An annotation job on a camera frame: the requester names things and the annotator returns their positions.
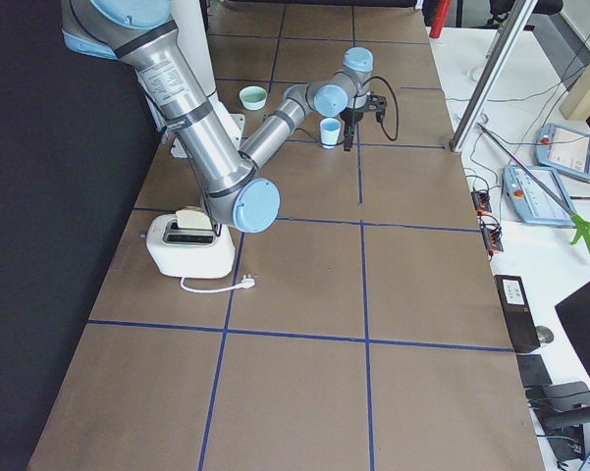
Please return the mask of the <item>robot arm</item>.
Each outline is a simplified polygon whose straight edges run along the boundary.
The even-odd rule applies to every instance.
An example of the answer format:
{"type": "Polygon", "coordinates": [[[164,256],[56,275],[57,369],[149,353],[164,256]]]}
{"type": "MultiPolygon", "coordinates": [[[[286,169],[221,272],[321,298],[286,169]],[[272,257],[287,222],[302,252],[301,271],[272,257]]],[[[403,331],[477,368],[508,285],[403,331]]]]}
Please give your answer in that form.
{"type": "Polygon", "coordinates": [[[243,233],[272,225],[280,208],[277,187],[260,169],[312,112],[335,117],[369,98],[374,59],[352,47],[327,79],[290,87],[281,105],[243,143],[218,103],[197,1],[64,1],[66,46],[134,68],[147,98],[185,150],[216,224],[243,233]]]}

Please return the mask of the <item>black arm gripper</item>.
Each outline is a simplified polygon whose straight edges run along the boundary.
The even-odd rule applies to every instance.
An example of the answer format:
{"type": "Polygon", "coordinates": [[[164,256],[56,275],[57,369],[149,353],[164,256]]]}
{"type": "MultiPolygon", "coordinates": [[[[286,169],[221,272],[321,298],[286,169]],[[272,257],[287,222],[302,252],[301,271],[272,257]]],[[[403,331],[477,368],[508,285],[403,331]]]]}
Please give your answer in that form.
{"type": "Polygon", "coordinates": [[[358,124],[366,113],[374,113],[378,124],[383,124],[386,116],[387,100],[383,95],[368,94],[359,107],[347,107],[340,113],[340,118],[345,123],[343,149],[351,151],[353,147],[355,125],[358,124]]]}

